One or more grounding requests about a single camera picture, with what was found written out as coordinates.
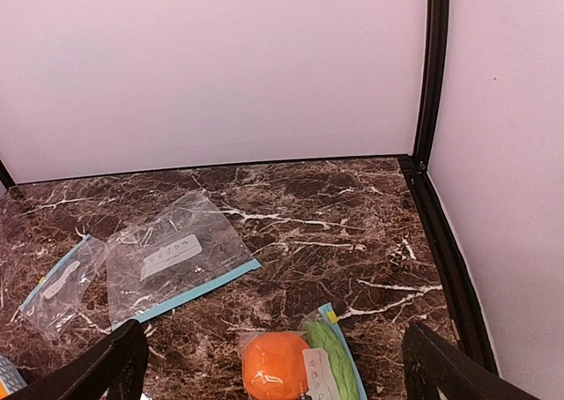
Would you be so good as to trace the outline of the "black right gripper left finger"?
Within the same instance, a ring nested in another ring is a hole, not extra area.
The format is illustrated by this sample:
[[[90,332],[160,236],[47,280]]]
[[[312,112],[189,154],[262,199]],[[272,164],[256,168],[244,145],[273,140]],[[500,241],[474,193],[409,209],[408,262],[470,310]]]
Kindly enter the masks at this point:
[[[129,399],[143,394],[149,348],[141,323],[130,319],[87,352],[10,399]]]

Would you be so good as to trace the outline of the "green cucumber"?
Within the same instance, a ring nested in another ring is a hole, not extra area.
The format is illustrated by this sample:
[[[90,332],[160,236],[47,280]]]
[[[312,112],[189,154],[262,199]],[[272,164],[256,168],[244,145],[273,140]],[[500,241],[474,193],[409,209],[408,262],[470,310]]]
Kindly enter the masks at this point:
[[[303,323],[309,346],[322,349],[328,355],[330,370],[337,384],[340,398],[359,400],[360,389],[353,360],[337,327],[336,324],[323,320],[306,320]]]

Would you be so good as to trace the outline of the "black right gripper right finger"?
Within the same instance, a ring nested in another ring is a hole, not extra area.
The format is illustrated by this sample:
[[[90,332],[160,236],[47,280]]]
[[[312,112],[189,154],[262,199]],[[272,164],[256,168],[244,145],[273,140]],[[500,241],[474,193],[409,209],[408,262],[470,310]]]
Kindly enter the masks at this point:
[[[488,372],[419,322],[405,331],[402,355],[409,399],[536,399]]]

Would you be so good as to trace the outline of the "orange fruit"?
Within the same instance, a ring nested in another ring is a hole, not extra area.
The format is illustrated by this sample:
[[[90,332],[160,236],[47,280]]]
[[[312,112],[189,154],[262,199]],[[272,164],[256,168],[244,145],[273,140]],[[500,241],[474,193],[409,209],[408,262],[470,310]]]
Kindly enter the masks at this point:
[[[267,332],[242,348],[242,381],[253,399],[299,399],[308,392],[303,352],[309,349],[296,332]]]

